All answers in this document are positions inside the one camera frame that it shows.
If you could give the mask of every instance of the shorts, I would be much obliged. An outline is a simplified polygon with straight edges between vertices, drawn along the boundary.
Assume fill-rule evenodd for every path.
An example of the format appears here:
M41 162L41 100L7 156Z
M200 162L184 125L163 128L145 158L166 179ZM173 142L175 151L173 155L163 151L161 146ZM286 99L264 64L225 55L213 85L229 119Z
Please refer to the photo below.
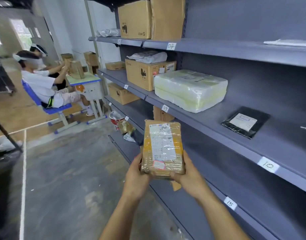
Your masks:
M76 103L81 100L81 96L77 92L69 92L68 88L61 89L58 92L62 94L63 105Z

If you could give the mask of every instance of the blue chair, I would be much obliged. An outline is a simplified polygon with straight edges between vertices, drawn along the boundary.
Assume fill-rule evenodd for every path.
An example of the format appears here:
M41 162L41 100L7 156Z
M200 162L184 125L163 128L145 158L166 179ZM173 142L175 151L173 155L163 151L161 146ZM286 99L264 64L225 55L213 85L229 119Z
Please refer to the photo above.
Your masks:
M46 112L47 114L51 115L51 114L55 114L55 113L58 113L59 114L59 118L58 119L55 119L55 120L52 120L52 121L49 121L47 124L49 126L51 125L54 125L56 123L59 123L59 122L63 122L64 126L55 130L54 131L54 134L57 134L63 130L66 130L74 125L77 125L79 124L80 122L79 121L75 121L71 124L68 123L67 119L68 118L72 118L73 115L70 114L68 116L65 116L64 113L63 113L63 110L64 109L68 109L68 108L71 108L72 105L71 104L66 104L64 106L61 106L59 108L44 108L42 106L42 103L41 103L41 100L39 99L39 97L35 94L35 92L33 92L33 90L31 89L31 87L25 82L22 80L22 86L24 88L24 90L27 92L27 94L31 97L31 99L35 102L35 104L40 107L41 109L43 109L44 112Z

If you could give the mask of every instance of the red bucket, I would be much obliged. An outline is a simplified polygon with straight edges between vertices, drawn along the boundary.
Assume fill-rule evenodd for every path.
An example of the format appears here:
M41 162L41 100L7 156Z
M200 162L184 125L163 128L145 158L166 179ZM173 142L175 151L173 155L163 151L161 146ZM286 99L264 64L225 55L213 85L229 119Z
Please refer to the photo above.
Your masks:
M117 131L119 131L119 127L118 127L118 122L121 121L121 120L124 120L124 118L116 111L112 111L109 115L110 117L110 120L112 122L112 124L114 125L115 129Z

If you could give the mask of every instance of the white floor line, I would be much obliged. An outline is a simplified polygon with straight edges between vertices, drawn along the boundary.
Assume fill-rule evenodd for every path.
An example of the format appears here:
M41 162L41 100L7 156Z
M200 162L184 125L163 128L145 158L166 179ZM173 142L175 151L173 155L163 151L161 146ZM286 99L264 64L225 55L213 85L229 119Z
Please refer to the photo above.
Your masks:
M24 129L24 140L23 140L23 179L22 179L21 220L19 227L19 240L24 240L25 192L26 192L26 129Z
M75 113L72 113L72 115L77 115L77 114L80 114L80 113L81 113L81 112L75 112ZM52 121L55 121L55 120L57 120L57 118L56 118L56 119L53 119L53 120L49 120L49 121L43 122L43 123L40 123L40 124L32 125L32 126L30 126L30 127L24 128L24 129L20 129L20 130L17 130L17 131L13 131L13 132L9 133L9 135L14 134L14 133L18 133L18 132L21 132L21 131L24 131L24 130L27 130L27 129L31 129L31 128L34 128L34 127L38 127L38 126L40 126L40 125L45 125L45 124L47 124L47 123L49 123L49 122L52 122Z

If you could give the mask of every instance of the desk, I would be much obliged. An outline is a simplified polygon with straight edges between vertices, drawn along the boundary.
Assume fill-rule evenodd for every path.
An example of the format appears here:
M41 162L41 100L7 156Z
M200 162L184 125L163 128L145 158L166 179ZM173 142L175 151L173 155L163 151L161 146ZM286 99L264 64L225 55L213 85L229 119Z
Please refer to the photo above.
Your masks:
M78 94L84 95L86 99L90 101L95 115L95 119L87 122L87 124L90 124L95 121L106 118L106 116L103 115L100 105L100 99L102 99L102 101L104 102L104 98L100 83L101 78L92 75L90 72L85 72L84 75L85 75L84 79L74 79L70 75L66 75L66 79L72 87L75 87L75 90ZM94 100L97 104L100 117L97 115Z

